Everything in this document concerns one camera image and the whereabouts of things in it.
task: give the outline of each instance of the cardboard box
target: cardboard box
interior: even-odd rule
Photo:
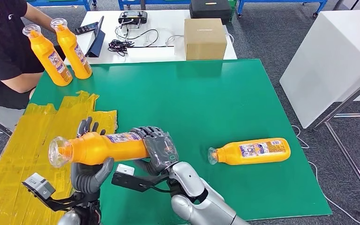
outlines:
[[[222,60],[226,47],[220,19],[184,20],[186,60]]]

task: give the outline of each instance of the plastic bottle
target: plastic bottle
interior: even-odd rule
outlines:
[[[267,138],[245,142],[232,142],[219,149],[209,148],[210,164],[229,165],[279,162],[291,155],[288,142],[283,138]]]
[[[143,140],[136,133],[100,135],[90,132],[70,140],[56,137],[49,145],[49,161],[54,167],[62,167],[67,162],[98,165],[107,157],[118,162],[149,155]]]
[[[56,30],[57,41],[71,64],[75,76],[79,79],[89,78],[92,75],[92,69],[76,42],[75,34],[68,29],[67,21],[57,18],[52,20],[50,26]]]
[[[53,44],[41,34],[41,28],[35,24],[27,25],[23,28],[22,33],[30,39],[31,49],[53,83],[58,86],[66,86],[71,83],[71,73],[54,49]]]

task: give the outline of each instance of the clear bottle cap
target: clear bottle cap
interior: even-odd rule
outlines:
[[[29,38],[36,38],[41,35],[41,27],[36,24],[30,24],[22,29],[22,33]]]
[[[212,165],[214,165],[218,162],[217,149],[209,148],[208,160],[209,160],[210,164],[212,164]]]
[[[50,26],[56,31],[65,30],[68,27],[67,24],[67,20],[63,18],[56,18],[50,22]]]
[[[72,145],[64,137],[56,137],[49,144],[49,161],[59,168],[72,159]]]

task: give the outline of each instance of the bottle label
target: bottle label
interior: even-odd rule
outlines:
[[[64,81],[65,82],[69,81],[69,79],[71,78],[71,74],[68,68],[64,65],[63,60],[60,58],[57,52],[53,51],[53,53],[50,54],[48,58],[50,62],[53,64],[53,66],[56,67],[57,72],[59,72],[59,74],[64,79]]]
[[[112,143],[139,141],[142,139],[138,134],[133,132],[106,135],[106,137],[108,137]]]
[[[261,155],[272,155],[285,152],[285,146],[282,141],[261,142],[254,144],[240,145],[242,157],[253,157]]]
[[[86,60],[85,55],[83,54],[83,52],[78,44],[76,44],[76,46],[75,46],[75,53],[78,56],[79,60],[81,61],[86,72],[90,73],[92,68],[90,68],[89,62]]]

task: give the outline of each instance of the person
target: person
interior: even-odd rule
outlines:
[[[55,32],[52,18],[25,0],[0,0],[0,106],[24,109],[44,71],[23,35],[21,17]],[[60,47],[57,52],[64,58]]]

